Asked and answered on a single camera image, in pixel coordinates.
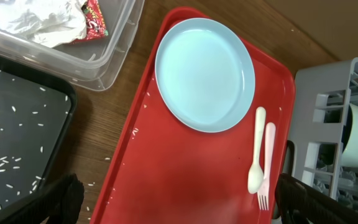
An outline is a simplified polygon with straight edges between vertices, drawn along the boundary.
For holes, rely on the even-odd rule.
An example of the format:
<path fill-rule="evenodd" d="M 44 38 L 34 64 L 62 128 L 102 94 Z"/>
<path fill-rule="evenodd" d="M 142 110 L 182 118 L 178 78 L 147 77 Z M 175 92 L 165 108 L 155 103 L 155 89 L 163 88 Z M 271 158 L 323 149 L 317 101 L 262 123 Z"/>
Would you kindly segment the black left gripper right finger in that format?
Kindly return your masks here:
<path fill-rule="evenodd" d="M 275 200 L 283 224 L 358 224 L 358 213 L 302 181 L 280 174 Z"/>

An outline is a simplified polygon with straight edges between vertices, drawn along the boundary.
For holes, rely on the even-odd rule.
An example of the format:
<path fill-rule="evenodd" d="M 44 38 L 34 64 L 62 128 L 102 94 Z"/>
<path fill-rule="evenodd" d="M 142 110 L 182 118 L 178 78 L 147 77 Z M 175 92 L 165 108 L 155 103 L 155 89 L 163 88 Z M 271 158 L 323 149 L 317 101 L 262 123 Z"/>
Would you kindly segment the cream plastic spoon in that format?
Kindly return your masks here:
<path fill-rule="evenodd" d="M 262 185 L 264 172 L 260 166 L 260 150 L 262 146 L 262 138 L 264 135 L 266 119 L 266 110 L 263 107 L 258 107 L 255 112 L 255 127 L 254 127 L 254 148 L 252 164 L 248 173 L 247 189 L 250 194 L 255 194 Z"/>

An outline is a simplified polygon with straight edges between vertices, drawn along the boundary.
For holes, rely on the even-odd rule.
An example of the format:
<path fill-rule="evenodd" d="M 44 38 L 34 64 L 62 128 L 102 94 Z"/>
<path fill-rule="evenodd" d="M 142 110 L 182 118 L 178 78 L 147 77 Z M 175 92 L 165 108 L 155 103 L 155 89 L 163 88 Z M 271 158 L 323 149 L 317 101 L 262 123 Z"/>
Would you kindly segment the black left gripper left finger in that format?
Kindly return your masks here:
<path fill-rule="evenodd" d="M 0 210 L 0 224 L 76 224 L 85 188 L 68 174 Z"/>

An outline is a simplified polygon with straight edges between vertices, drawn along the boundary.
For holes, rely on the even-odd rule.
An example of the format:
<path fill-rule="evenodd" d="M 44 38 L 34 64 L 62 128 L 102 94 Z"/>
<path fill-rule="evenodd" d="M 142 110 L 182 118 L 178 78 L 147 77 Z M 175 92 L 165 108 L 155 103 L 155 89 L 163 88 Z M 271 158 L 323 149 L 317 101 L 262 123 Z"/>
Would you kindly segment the pink plastic fork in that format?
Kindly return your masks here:
<path fill-rule="evenodd" d="M 264 179 L 257 192 L 260 210 L 269 210 L 269 188 L 276 126 L 268 123 L 265 129 Z"/>

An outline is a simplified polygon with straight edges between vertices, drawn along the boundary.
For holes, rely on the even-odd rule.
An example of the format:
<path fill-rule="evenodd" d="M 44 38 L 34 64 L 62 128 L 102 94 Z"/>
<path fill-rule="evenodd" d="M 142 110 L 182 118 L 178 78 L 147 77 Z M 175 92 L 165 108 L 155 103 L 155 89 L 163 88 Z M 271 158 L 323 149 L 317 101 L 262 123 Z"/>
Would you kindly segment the light blue plate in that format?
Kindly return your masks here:
<path fill-rule="evenodd" d="M 172 114 L 204 133 L 234 127 L 255 94 L 254 66 L 245 44 L 207 18 L 185 19 L 169 29 L 157 49 L 155 79 Z"/>

